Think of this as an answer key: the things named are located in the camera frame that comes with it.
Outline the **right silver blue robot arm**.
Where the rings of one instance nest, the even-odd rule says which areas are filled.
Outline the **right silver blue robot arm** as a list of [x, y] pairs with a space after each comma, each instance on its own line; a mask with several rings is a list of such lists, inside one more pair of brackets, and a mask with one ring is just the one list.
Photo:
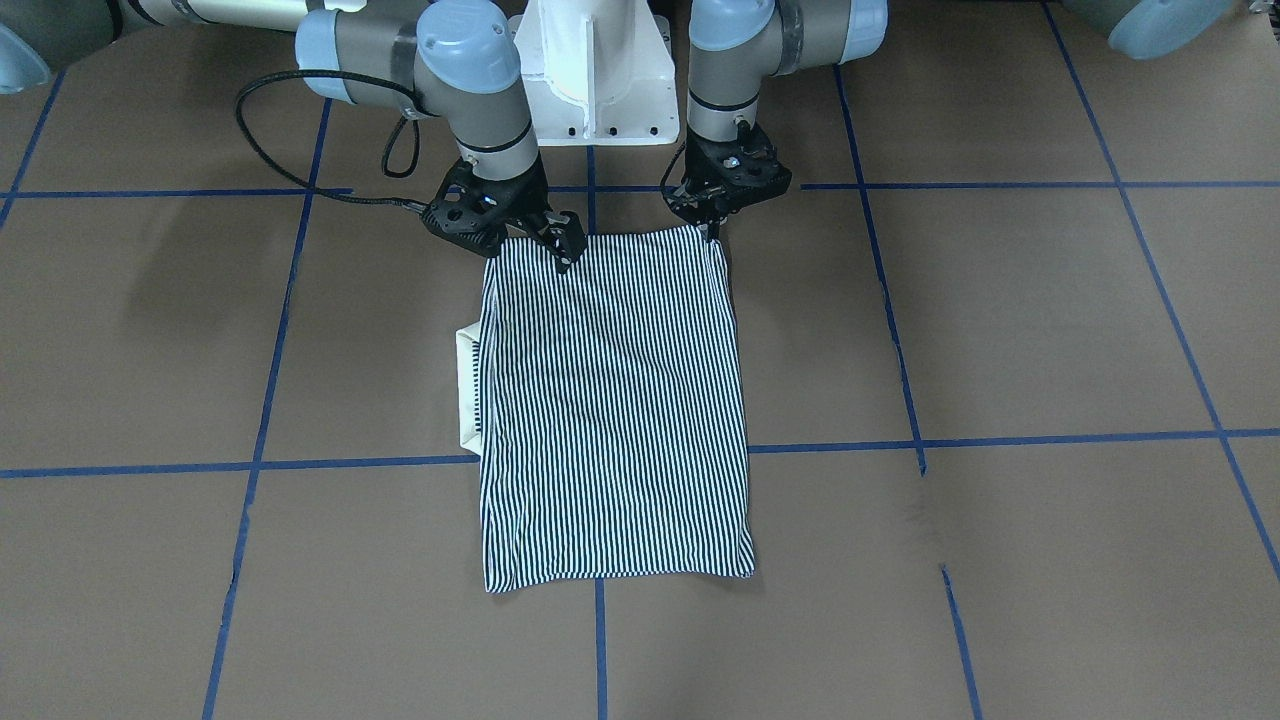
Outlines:
[[515, 35], [490, 1], [5, 1], [3, 92], [49, 83], [59, 70], [146, 28], [239, 26], [292, 36], [293, 70], [246, 85], [236, 123], [274, 169], [244, 118], [248, 97], [302, 79], [316, 95], [388, 108], [399, 124], [442, 118], [460, 156], [428, 200], [349, 196], [399, 208], [436, 237], [497, 258], [511, 231], [567, 272], [588, 246], [579, 217], [548, 199], [545, 168], [521, 79]]

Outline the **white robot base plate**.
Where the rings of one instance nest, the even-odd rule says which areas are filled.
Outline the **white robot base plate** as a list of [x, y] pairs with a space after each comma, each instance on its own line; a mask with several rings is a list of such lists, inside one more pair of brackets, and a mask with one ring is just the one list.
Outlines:
[[680, 137], [669, 22], [645, 1], [530, 1], [509, 18], [540, 147]]

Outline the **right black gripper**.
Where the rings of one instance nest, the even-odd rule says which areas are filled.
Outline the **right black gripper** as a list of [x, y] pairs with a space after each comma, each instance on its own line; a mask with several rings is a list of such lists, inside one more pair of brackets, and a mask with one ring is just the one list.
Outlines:
[[550, 208], [544, 163], [508, 179], [484, 179], [474, 165], [457, 160], [445, 173], [435, 196], [420, 211], [433, 234], [481, 258], [500, 255], [502, 245], [516, 228], [543, 246], [566, 273], [588, 249], [579, 215]]

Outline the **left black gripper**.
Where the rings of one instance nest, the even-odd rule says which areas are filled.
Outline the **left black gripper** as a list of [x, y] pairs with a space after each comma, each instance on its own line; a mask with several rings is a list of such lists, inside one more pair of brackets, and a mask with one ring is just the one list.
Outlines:
[[763, 127], [739, 122], [728, 141], [687, 129], [660, 179], [660, 193], [677, 218], [704, 225], [716, 238], [731, 215], [785, 195], [792, 177]]

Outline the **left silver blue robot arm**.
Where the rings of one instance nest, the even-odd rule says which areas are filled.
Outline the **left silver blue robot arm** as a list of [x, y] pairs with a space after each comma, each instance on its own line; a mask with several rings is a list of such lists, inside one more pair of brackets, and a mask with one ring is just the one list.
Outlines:
[[[1245, 1], [1050, 1], [1133, 60], [1162, 58]], [[758, 120], [765, 78], [876, 53], [890, 1], [692, 1], [686, 140], [662, 178], [666, 206], [716, 237], [745, 208], [787, 192], [792, 172]], [[666, 186], [684, 159], [680, 183]]]

